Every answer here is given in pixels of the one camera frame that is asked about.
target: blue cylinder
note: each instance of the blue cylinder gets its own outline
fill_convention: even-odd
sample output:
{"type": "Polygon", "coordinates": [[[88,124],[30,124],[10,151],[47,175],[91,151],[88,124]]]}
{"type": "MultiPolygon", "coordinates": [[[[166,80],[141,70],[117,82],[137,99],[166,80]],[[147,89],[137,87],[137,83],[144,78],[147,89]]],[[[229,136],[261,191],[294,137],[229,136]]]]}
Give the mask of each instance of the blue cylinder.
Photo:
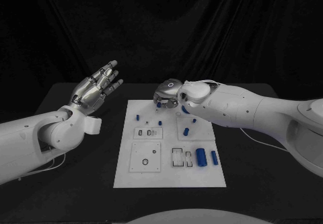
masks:
{"type": "Polygon", "coordinates": [[[189,134],[189,128],[184,128],[183,135],[187,136],[187,134],[189,134]]]}
{"type": "Polygon", "coordinates": [[[183,110],[183,112],[184,112],[184,113],[190,114],[190,113],[186,111],[186,109],[184,109],[183,105],[182,105],[182,110],[183,110]]]}
{"type": "Polygon", "coordinates": [[[216,158],[215,151],[210,151],[210,154],[212,154],[212,158],[213,158],[213,164],[218,165],[218,158],[216,158]]]}
{"type": "Polygon", "coordinates": [[[197,157],[197,165],[199,167],[206,167],[208,162],[206,162],[206,155],[205,155],[205,150],[203,148],[196,149],[196,157],[197,157]]]}

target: robotic hand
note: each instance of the robotic hand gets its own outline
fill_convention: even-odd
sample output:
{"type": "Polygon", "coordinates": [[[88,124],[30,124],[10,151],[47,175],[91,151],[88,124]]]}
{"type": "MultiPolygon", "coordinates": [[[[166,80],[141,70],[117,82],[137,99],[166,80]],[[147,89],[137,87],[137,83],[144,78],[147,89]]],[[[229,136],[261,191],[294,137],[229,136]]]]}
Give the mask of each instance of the robotic hand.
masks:
{"type": "Polygon", "coordinates": [[[0,184],[19,178],[82,142],[84,133],[98,134],[101,119],[88,116],[122,84],[111,61],[73,89],[71,100],[58,111],[0,124],[0,184]]]}
{"type": "Polygon", "coordinates": [[[164,108],[182,104],[190,114],[209,122],[265,133],[301,165],[323,177],[323,99],[293,101],[262,97],[238,86],[209,86],[206,82],[210,80],[184,83],[166,80],[156,90],[154,103],[169,98],[161,104],[164,108]]]}

